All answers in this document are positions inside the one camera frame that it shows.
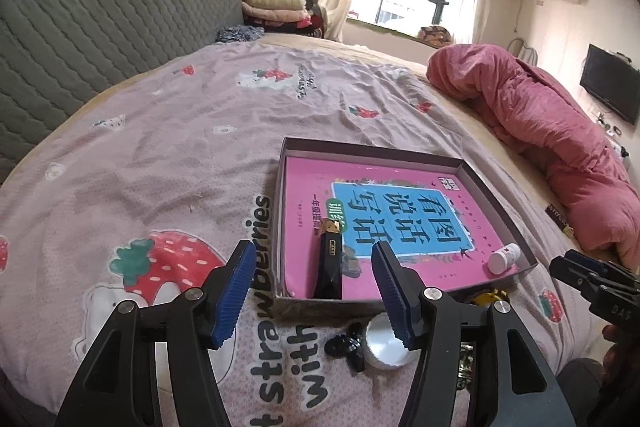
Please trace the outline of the person's hand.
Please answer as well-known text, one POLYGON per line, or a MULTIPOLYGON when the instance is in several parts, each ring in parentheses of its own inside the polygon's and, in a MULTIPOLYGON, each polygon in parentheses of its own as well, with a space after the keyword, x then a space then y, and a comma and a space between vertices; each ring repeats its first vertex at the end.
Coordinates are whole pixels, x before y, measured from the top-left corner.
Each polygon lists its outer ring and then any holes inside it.
POLYGON ((605 379, 619 378, 634 387, 639 381, 639 340, 612 324, 602 329, 602 336, 613 343, 603 359, 605 379))

